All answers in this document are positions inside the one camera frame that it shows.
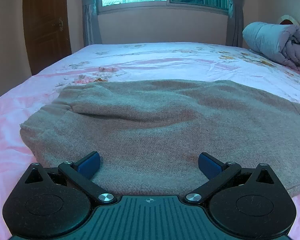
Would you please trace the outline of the pink floral bed sheet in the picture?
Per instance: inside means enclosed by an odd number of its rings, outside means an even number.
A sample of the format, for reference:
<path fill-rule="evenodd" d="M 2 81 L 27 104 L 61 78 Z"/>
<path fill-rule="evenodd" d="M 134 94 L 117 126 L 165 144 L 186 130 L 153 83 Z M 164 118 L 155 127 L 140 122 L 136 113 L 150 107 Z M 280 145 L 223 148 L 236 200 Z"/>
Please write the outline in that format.
<path fill-rule="evenodd" d="M 0 96 L 0 239 L 11 236 L 4 201 L 34 161 L 20 124 L 66 86 L 160 79 L 230 80 L 300 104 L 300 72 L 248 49 L 191 42 L 87 46 Z"/>

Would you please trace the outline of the right grey curtain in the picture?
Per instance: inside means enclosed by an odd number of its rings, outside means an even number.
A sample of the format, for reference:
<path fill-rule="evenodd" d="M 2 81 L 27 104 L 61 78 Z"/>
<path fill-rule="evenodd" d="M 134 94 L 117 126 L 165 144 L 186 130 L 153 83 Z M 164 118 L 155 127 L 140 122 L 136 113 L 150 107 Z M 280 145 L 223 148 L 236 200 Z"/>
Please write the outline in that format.
<path fill-rule="evenodd" d="M 244 13 L 243 5 L 245 0 L 229 0 L 226 45 L 233 47 L 243 46 Z"/>

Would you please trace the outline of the grey curtain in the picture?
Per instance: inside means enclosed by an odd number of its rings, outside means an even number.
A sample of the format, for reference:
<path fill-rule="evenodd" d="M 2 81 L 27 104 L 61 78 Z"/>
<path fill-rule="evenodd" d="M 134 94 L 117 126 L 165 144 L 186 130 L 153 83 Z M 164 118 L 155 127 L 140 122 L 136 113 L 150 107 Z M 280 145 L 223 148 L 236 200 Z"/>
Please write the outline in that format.
<path fill-rule="evenodd" d="M 243 5 L 245 0 L 229 0 L 226 45 L 233 47 L 243 46 L 244 13 Z"/>
<path fill-rule="evenodd" d="M 101 44 L 98 23 L 97 0 L 81 0 L 83 19 L 83 41 L 85 46 Z"/>

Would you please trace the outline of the rolled grey quilt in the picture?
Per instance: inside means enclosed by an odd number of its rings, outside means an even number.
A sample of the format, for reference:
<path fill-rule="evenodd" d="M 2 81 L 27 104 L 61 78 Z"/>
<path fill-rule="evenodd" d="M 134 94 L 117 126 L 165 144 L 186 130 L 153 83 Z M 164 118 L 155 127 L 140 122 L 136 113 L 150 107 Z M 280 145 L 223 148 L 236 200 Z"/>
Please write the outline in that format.
<path fill-rule="evenodd" d="M 294 24 L 253 22 L 243 39 L 253 51 L 293 70 L 300 71 L 300 27 Z"/>

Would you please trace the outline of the brown wooden door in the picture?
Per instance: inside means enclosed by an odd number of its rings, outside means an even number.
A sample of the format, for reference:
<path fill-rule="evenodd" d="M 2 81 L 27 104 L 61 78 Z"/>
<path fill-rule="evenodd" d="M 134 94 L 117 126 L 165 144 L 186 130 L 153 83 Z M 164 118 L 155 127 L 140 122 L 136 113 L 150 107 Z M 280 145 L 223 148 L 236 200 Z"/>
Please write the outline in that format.
<path fill-rule="evenodd" d="M 66 0 L 23 0 L 23 26 L 32 75 L 71 54 Z"/>

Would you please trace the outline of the red white headboard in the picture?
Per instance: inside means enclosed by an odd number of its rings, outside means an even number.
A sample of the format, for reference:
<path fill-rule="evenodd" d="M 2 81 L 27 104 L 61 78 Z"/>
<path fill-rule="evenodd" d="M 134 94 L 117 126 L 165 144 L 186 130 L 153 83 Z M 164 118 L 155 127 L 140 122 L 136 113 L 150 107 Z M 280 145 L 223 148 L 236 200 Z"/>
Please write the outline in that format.
<path fill-rule="evenodd" d="M 283 15 L 277 20 L 277 24 L 294 24 L 300 27 L 300 23 L 290 15 Z"/>

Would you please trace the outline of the left grey curtain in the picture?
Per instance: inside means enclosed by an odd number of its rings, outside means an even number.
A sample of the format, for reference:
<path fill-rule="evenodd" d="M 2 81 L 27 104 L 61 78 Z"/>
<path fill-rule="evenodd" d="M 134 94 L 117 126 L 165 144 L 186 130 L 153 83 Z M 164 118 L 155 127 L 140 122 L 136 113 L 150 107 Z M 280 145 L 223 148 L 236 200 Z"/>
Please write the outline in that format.
<path fill-rule="evenodd" d="M 97 0 L 81 0 L 83 19 L 83 41 L 85 46 L 101 44 L 98 23 Z"/>

